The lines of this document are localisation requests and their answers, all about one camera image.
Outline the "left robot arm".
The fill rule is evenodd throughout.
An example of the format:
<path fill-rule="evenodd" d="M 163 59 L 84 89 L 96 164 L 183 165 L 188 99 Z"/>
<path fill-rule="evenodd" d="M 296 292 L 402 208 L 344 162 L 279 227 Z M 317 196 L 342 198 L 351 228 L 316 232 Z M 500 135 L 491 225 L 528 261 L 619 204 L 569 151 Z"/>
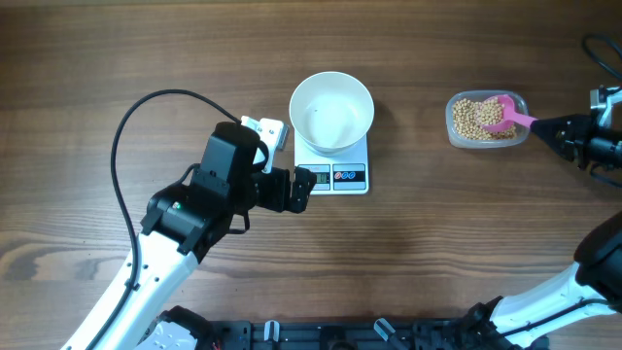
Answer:
<path fill-rule="evenodd" d="M 266 145 L 249 127 L 220 122 L 203 159 L 157 192 L 141 221 L 138 244 L 104 295 L 66 342 L 68 349 L 132 349 L 164 303 L 225 235 L 234 216 L 258 206 L 274 212 L 305 210 L 317 177 L 306 169 L 255 163 Z"/>

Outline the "pink measuring scoop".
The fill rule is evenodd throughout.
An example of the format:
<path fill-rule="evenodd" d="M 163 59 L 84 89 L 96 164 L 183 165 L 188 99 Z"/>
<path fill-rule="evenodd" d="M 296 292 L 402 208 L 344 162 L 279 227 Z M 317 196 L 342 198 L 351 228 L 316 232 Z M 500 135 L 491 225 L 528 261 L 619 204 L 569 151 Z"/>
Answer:
<path fill-rule="evenodd" d="M 516 123 L 530 128 L 536 118 L 518 113 L 514 100 L 508 94 L 501 94 L 489 97 L 478 107 L 476 120 L 485 130 L 500 133 Z"/>

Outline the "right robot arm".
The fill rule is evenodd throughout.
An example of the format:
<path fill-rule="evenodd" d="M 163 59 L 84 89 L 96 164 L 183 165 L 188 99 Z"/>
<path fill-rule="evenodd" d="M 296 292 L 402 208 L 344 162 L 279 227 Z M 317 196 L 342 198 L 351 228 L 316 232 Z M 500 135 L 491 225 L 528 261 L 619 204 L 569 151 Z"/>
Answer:
<path fill-rule="evenodd" d="M 581 169 L 621 167 L 621 133 L 593 117 L 519 121 Z M 620 312 L 621 215 L 616 214 L 588 233 L 564 271 L 522 294 L 473 306 L 456 340 L 464 349 L 526 349 L 564 326 Z"/>

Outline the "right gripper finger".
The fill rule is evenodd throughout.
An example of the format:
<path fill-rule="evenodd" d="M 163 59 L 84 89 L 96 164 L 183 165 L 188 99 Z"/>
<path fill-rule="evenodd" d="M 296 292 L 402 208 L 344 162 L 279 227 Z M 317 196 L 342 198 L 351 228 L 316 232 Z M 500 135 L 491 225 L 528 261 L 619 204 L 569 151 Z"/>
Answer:
<path fill-rule="evenodd" d="M 534 134 L 556 134 L 563 130 L 575 129 L 590 124 L 590 116 L 573 114 L 558 118 L 535 120 L 530 125 L 530 131 Z"/>
<path fill-rule="evenodd" d="M 575 161 L 574 143 L 567 139 L 563 130 L 533 126 L 532 133 L 562 159 L 570 162 Z"/>

